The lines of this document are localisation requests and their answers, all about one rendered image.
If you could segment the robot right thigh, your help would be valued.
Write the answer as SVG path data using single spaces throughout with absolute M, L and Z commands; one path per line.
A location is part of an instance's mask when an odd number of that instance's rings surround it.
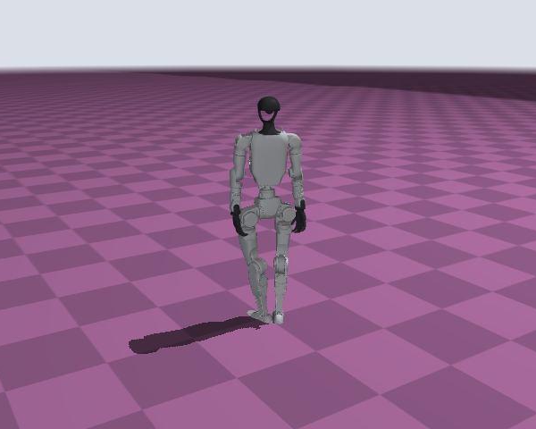
M 274 218 L 276 231 L 276 257 L 273 260 L 273 270 L 284 273 L 285 257 L 288 257 L 289 238 L 292 233 L 291 221 L 296 217 L 296 210 L 292 205 L 281 202 L 281 215 Z

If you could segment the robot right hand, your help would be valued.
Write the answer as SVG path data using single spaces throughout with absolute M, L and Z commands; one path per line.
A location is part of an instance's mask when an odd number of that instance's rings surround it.
M 306 202 L 304 199 L 302 199 L 300 201 L 300 207 L 296 207 L 295 206 L 295 209 L 297 210 L 296 211 L 296 217 L 295 219 L 291 222 L 291 225 L 297 221 L 296 223 L 296 227 L 293 231 L 295 231 L 294 233 L 298 233 L 298 232 L 302 232 L 304 231 L 304 229 L 306 228 L 306 214 L 304 212 L 304 210 L 306 209 Z

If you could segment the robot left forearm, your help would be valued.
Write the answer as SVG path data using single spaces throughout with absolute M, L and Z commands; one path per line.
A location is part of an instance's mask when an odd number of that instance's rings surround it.
M 234 169 L 230 169 L 230 210 L 234 212 L 234 205 L 239 205 L 241 209 L 240 199 L 241 199 L 241 188 L 242 183 L 236 181 L 236 173 Z

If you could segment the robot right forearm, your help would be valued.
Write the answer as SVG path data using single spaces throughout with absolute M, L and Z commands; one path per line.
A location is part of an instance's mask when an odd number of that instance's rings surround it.
M 302 172 L 302 168 L 301 168 L 301 172 Z M 296 207 L 300 207 L 300 201 L 302 199 L 304 199 L 304 191 L 303 191 L 303 184 L 304 184 L 304 179 L 303 179 L 303 172 L 302 172 L 302 176 L 299 177 L 299 178 L 294 178 L 292 181 L 292 186 L 293 186 L 293 193 L 292 193 L 292 196 L 294 198 L 294 204 Z M 305 200 L 305 199 L 304 199 Z M 306 200 L 305 200 L 306 202 Z

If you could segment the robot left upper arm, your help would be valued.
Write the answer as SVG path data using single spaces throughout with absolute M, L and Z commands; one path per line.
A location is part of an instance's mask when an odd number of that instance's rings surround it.
M 251 143 L 252 134 L 240 134 L 235 138 L 235 148 L 234 148 L 234 157 L 233 157 L 233 163 L 234 163 L 234 169 L 236 173 L 236 181 L 242 180 L 245 178 L 245 171 L 244 166 L 246 162 L 246 154 L 247 151 L 245 151 Z

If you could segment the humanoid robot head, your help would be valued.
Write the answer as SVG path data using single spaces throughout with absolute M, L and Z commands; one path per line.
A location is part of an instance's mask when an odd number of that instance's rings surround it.
M 280 132 L 274 128 L 274 119 L 278 111 L 280 111 L 281 109 L 279 101 L 275 97 L 263 97 L 258 102 L 257 108 L 258 108 L 259 118 L 264 123 L 263 128 L 260 131 L 258 131 L 258 133 L 263 134 L 263 135 L 280 135 L 279 134 Z M 262 118 L 261 111 L 266 111 L 267 114 L 272 114 L 274 111 L 274 115 L 271 118 L 271 120 L 265 121 Z

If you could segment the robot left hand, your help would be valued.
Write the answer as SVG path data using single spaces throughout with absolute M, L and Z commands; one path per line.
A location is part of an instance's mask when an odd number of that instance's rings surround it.
M 239 215 L 241 214 L 241 212 L 239 209 L 239 205 L 234 205 L 233 210 L 234 212 L 231 212 L 230 214 L 232 215 L 233 224 L 235 226 L 236 232 L 241 236 L 247 236 L 248 234 L 244 233 L 241 229 L 241 224 L 239 220 Z

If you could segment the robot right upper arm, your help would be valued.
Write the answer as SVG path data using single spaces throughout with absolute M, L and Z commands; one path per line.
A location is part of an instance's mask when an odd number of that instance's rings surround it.
M 290 157 L 290 162 L 291 162 L 291 166 L 289 168 L 289 177 L 292 179 L 299 178 L 302 176 L 301 139 L 295 133 L 287 133 L 287 136 L 289 139 L 289 146 L 290 146 L 289 157 Z

